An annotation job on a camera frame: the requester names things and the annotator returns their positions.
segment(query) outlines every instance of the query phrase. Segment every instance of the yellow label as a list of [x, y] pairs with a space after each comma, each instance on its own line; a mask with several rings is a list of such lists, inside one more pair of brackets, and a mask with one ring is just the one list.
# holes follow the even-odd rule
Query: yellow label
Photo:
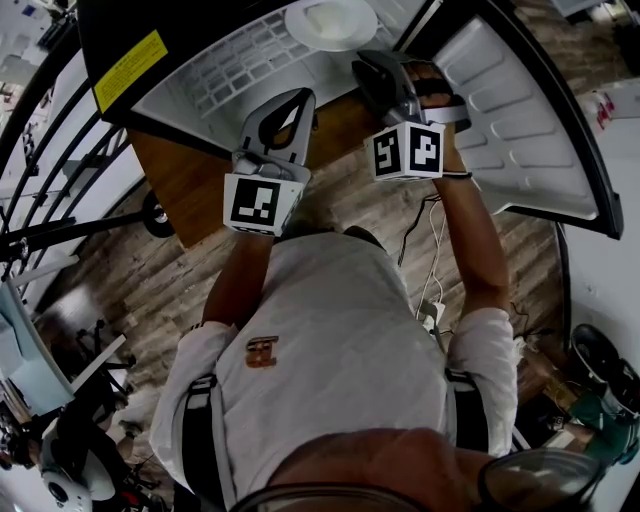
[[167, 53], [157, 30], [129, 50], [96, 84], [95, 93], [100, 110], [107, 110], [131, 84]]

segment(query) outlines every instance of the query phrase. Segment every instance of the orange logo on shirt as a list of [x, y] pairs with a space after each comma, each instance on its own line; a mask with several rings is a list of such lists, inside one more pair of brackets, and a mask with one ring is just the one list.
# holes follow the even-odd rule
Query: orange logo on shirt
[[245, 361], [249, 368], [269, 368], [276, 365], [276, 358], [271, 357], [273, 344], [278, 341], [277, 336], [253, 338], [247, 342], [247, 357]]

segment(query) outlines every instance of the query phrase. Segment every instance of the green fabric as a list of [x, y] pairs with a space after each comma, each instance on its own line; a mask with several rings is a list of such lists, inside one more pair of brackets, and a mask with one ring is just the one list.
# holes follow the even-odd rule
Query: green fabric
[[605, 412], [600, 398], [594, 393], [582, 395], [571, 406], [569, 414], [595, 431], [585, 455], [605, 464], [615, 462], [635, 441], [635, 423]]

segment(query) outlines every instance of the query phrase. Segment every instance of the shirt sleeve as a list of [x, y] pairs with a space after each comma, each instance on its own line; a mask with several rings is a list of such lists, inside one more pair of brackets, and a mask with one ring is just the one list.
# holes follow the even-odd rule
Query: shirt sleeve
[[184, 336], [153, 416], [149, 444], [171, 477], [186, 488], [180, 446], [174, 442], [174, 416], [191, 383], [214, 370], [220, 353], [237, 334], [235, 327], [206, 322]]
[[451, 368], [469, 372], [478, 386], [489, 430], [489, 453], [506, 455], [518, 408], [520, 350], [509, 314], [484, 308], [465, 316], [451, 340]]

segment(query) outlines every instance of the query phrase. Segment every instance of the white t-shirt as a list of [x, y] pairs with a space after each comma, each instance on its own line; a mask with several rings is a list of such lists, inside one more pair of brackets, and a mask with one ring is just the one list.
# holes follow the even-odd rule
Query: white t-shirt
[[[264, 337], [277, 337], [275, 365], [250, 368], [247, 344]], [[296, 448], [323, 435], [422, 427], [449, 434], [455, 405], [447, 399], [447, 365], [473, 375], [489, 451], [503, 455], [515, 421], [518, 359], [509, 315], [482, 309], [462, 319], [447, 361], [415, 320], [385, 251], [336, 233], [298, 238], [274, 247], [262, 303], [240, 332], [207, 322], [180, 341], [150, 442], [186, 486], [176, 410], [190, 384], [215, 367], [241, 499], [263, 488]]]

